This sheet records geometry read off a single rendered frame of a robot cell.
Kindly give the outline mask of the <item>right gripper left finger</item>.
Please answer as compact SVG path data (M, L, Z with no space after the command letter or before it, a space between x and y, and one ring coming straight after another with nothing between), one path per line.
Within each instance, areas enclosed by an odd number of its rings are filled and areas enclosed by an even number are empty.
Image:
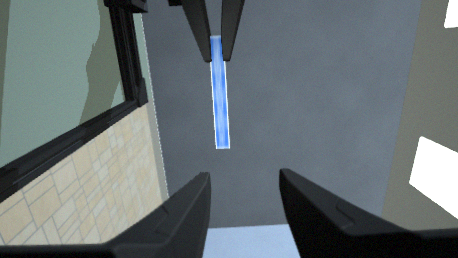
M211 180L201 172L106 244L0 245L0 258L203 258Z

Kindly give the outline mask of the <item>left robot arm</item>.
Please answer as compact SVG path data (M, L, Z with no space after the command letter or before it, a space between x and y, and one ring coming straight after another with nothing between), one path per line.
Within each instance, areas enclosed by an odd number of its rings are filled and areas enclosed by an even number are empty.
M168 0L169 6L181 6L180 0Z

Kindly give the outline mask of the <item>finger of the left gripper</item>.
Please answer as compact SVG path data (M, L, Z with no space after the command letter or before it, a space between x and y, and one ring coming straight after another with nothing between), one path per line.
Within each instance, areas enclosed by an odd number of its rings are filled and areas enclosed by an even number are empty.
M211 31L205 0L180 0L180 2L204 61L212 62Z
M222 0L221 42L223 61L231 59L245 0Z

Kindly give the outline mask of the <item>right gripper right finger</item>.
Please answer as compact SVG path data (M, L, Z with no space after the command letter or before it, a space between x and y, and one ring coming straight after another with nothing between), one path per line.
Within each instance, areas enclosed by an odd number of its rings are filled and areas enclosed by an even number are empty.
M402 228L289 168L279 189L300 258L458 258L458 228Z

